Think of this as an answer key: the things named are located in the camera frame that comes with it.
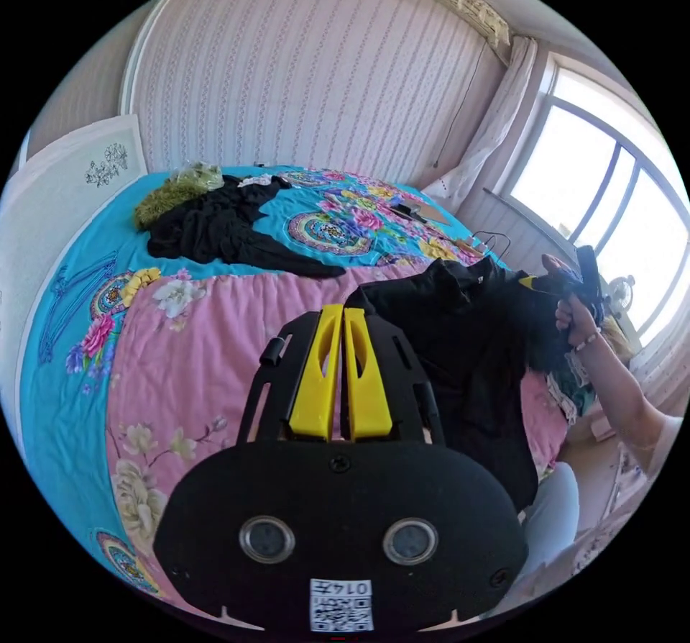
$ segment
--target window frame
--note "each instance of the window frame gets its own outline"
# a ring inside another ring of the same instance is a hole
[[[620,157],[621,149],[626,149],[634,158],[635,164],[633,166],[630,179],[627,183],[627,187],[623,194],[623,197],[618,206],[618,210],[611,219],[608,227],[604,231],[601,239],[594,248],[595,255],[598,256],[603,250],[604,246],[608,243],[610,237],[613,235],[621,218],[625,214],[627,206],[632,197],[633,191],[635,190],[635,185],[638,182],[640,172],[644,170],[649,178],[659,187],[662,194],[671,203],[673,210],[679,215],[681,221],[685,224],[688,230],[688,242],[686,243],[686,248],[683,253],[683,257],[676,269],[676,273],[671,281],[671,284],[666,289],[662,299],[660,300],[657,307],[655,307],[652,314],[645,320],[644,324],[640,326],[639,329],[635,329],[632,322],[628,319],[627,315],[622,315],[620,320],[620,326],[623,328],[626,336],[633,342],[633,345],[639,350],[641,348],[640,337],[649,329],[653,324],[659,314],[662,312],[664,306],[668,302],[670,296],[675,291],[681,276],[683,275],[684,268],[690,257],[690,211],[687,209],[683,200],[679,196],[675,188],[668,182],[664,174],[657,168],[657,166],[649,159],[649,157],[636,145],[634,145],[626,136],[616,130],[614,127],[601,120],[599,117],[594,116],[580,106],[571,104],[569,101],[560,99],[553,95],[553,90],[558,79],[558,73],[561,69],[573,72],[582,78],[594,82],[599,87],[613,93],[618,98],[622,99],[629,106],[634,108],[636,112],[642,117],[646,123],[654,128],[656,132],[659,132],[656,123],[653,122],[651,116],[648,115],[644,106],[637,101],[637,99],[632,94],[627,94],[623,96],[620,93],[621,88],[611,88],[606,78],[604,76],[598,76],[598,78],[593,74],[593,70],[586,68],[586,66],[574,64],[573,61],[560,60],[561,57],[550,55],[549,61],[547,61],[547,66],[545,70],[544,77],[542,78],[539,94],[535,100],[533,115],[528,122],[528,132],[525,133],[525,137],[520,147],[519,153],[516,154],[514,163],[510,166],[510,170],[506,172],[503,176],[503,181],[497,185],[496,194],[509,206],[513,207],[519,211],[528,221],[535,225],[545,236],[547,236],[557,247],[564,250],[569,256],[575,256],[575,245],[574,242],[581,235],[587,223],[591,219],[592,215],[597,209],[599,202],[608,185],[611,182],[613,173],[617,161]],[[526,206],[519,199],[515,198],[512,191],[515,189],[521,175],[523,174],[525,167],[527,166],[530,158],[532,157],[534,150],[537,146],[539,139],[543,133],[544,127],[546,125],[547,118],[551,113],[552,108],[560,108],[574,116],[584,120],[593,127],[601,130],[603,133],[609,135],[615,142],[615,148],[612,153],[609,166],[606,173],[599,184],[599,188],[595,193],[592,201],[590,202],[587,210],[585,211],[582,219],[578,223],[577,227],[571,234],[570,238],[565,238],[561,235],[558,230],[554,229],[545,219],[542,219],[538,214],[536,214],[532,209]]]

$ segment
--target screw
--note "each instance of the screw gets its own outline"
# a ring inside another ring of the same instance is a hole
[[[508,571],[506,569],[499,569],[490,579],[489,585],[492,588],[500,588],[508,578]]]
[[[334,473],[346,473],[350,470],[350,459],[347,456],[333,456],[330,461],[328,461],[328,467]]]

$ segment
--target window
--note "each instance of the window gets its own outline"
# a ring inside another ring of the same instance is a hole
[[[591,245],[606,284],[635,279],[640,345],[670,321],[690,286],[690,201],[658,130],[620,96],[557,66],[502,194],[561,244]]]

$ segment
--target green fuzzy item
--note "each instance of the green fuzzy item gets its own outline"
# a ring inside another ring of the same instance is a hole
[[[176,181],[168,178],[158,189],[144,197],[134,210],[134,225],[139,231],[147,231],[166,212],[190,199],[208,192],[198,180]]]

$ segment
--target hand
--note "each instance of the hand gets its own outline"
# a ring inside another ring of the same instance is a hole
[[[592,313],[573,295],[568,300],[558,301],[556,310],[556,328],[564,331],[570,327],[568,343],[575,348],[597,333]]]

